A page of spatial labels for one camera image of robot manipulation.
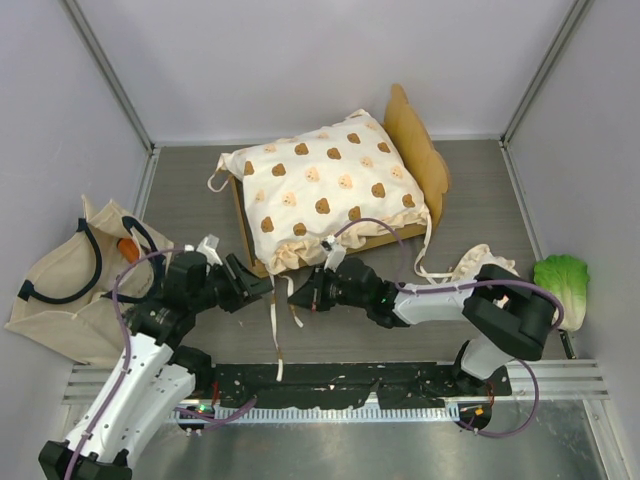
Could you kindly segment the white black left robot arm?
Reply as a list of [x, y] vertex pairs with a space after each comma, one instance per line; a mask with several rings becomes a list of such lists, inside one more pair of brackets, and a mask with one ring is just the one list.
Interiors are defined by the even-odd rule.
[[182, 340], [199, 313], [234, 313], [272, 289], [234, 255], [211, 263], [197, 251], [176, 254], [161, 287], [116, 315], [124, 350], [85, 416], [62, 441], [49, 441], [38, 462], [48, 479], [129, 479], [149, 441], [187, 397], [213, 385], [210, 355]]

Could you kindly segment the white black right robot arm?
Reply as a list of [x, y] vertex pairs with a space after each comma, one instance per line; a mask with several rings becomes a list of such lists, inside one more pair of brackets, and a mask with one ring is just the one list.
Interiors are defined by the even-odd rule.
[[549, 333], [564, 315], [554, 294], [496, 264], [481, 266], [469, 282], [427, 286], [384, 280], [356, 258], [333, 269], [316, 267], [288, 304], [312, 312], [337, 305], [360, 308], [387, 329], [470, 322], [479, 336], [463, 344], [451, 371], [453, 386], [465, 395], [477, 393], [513, 360], [540, 360]]

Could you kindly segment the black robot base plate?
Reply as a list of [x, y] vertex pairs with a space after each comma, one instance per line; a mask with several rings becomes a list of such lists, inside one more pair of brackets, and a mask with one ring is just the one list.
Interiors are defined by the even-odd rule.
[[512, 394], [506, 367], [487, 381], [436, 362], [289, 364], [280, 380], [275, 364], [219, 364], [214, 372], [220, 405], [230, 408], [256, 399], [261, 409], [359, 409], [370, 395], [382, 409], [431, 408], [454, 397]]

